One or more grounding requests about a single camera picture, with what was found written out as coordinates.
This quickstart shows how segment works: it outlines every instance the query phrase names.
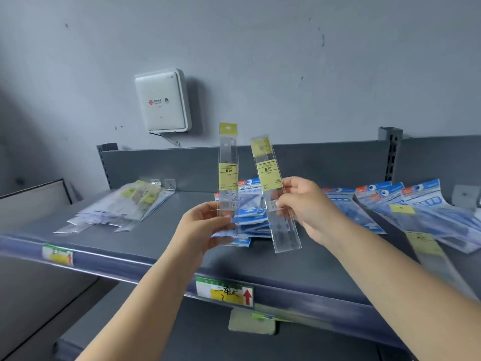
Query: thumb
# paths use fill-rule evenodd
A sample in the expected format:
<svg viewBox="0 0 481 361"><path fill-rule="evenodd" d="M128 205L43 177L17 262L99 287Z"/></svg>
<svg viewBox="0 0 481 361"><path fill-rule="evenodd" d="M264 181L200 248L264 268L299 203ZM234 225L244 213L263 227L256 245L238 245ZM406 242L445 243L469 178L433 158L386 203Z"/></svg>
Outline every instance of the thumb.
<svg viewBox="0 0 481 361"><path fill-rule="evenodd" d="M204 220L205 224L212 231L212 234L225 228L230 223L231 217L215 217Z"/></svg>
<svg viewBox="0 0 481 361"><path fill-rule="evenodd" d="M276 205L279 208L283 208L284 206L290 206L292 209L295 210L295 205L297 202L297 194L282 194L277 200Z"/></svg>

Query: barcode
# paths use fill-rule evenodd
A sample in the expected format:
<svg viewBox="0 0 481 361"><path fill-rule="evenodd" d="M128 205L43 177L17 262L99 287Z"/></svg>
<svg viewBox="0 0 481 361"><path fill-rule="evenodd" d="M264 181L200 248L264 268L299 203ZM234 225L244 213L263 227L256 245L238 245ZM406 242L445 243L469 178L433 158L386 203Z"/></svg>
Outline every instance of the barcode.
<svg viewBox="0 0 481 361"><path fill-rule="evenodd" d="M268 208L268 211L278 211L280 208L277 207L276 203L277 200L267 201L266 206Z"/></svg>

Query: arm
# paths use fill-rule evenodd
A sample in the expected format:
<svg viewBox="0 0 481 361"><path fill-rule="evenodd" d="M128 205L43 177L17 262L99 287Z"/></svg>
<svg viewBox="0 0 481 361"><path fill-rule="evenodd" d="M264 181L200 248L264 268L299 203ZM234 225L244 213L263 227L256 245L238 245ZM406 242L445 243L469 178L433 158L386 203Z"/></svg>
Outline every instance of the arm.
<svg viewBox="0 0 481 361"><path fill-rule="evenodd" d="M420 361L481 359L479 303L353 223L314 182L288 177L284 185L278 206L292 208Z"/></svg>
<svg viewBox="0 0 481 361"><path fill-rule="evenodd" d="M189 210L160 259L145 274L110 322L87 346L79 361L158 360L164 352L184 291L204 253L232 238L211 238L227 228L217 203Z"/></svg>

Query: right hand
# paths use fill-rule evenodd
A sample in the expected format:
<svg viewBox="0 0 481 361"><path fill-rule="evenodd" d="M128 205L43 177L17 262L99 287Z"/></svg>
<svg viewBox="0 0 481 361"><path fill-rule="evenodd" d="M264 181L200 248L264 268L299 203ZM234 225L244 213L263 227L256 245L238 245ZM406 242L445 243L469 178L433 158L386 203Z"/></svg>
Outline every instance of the right hand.
<svg viewBox="0 0 481 361"><path fill-rule="evenodd" d="M282 180L286 193L277 201L280 208L290 207L309 237L326 246L331 241L332 225L346 216L322 192L315 182L301 177Z"/></svg>

